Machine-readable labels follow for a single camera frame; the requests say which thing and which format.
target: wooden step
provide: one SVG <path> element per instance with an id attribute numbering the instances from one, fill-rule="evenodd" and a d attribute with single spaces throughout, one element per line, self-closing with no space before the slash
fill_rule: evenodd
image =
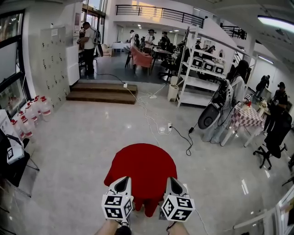
<path id="1" fill-rule="evenodd" d="M 128 89 L 135 95 L 137 93 L 136 85 L 128 85 Z M 77 83 L 71 88 L 72 91 L 91 91 L 91 92 L 115 92 L 130 93 L 123 84 L 107 84 L 107 83 Z"/>
<path id="2" fill-rule="evenodd" d="M 136 99 L 127 90 L 128 93 L 115 93 L 104 91 L 72 91 L 66 97 L 68 101 L 92 101 L 119 104 L 135 104 Z"/>

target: red round stool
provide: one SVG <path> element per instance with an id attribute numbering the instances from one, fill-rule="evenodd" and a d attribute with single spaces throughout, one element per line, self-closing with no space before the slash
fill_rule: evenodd
<path id="1" fill-rule="evenodd" d="M 132 179 L 132 196 L 139 211 L 145 206 L 145 215 L 152 217 L 158 203 L 163 199 L 168 177 L 177 179 L 173 159 L 163 149 L 150 144 L 134 144 L 119 151 L 104 180 L 109 186 L 117 179 Z"/>

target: pink chair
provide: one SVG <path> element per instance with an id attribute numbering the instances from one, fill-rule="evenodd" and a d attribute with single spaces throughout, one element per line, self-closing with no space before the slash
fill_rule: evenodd
<path id="1" fill-rule="evenodd" d="M 151 74 L 151 62 L 152 56 L 147 53 L 140 52 L 136 47 L 131 47 L 130 51 L 133 55 L 133 66 L 134 72 L 136 71 L 136 66 L 139 65 L 141 67 L 149 68 L 149 74 Z"/>

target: paper sign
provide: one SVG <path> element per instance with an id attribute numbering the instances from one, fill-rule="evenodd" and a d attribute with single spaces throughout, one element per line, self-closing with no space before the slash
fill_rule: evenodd
<path id="1" fill-rule="evenodd" d="M 51 36 L 57 36 L 58 35 L 58 29 L 55 28 L 55 29 L 52 29 L 51 30 Z"/>

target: red and white tablecloth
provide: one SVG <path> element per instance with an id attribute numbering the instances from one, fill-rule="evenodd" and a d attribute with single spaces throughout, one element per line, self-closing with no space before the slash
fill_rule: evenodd
<path id="1" fill-rule="evenodd" d="M 240 105 L 234 108 L 234 113 L 232 114 L 232 126 L 234 129 L 239 126 L 262 126 L 264 128 L 264 125 L 264 119 L 258 116 L 257 111 L 253 107 L 246 111 L 242 110 Z"/>

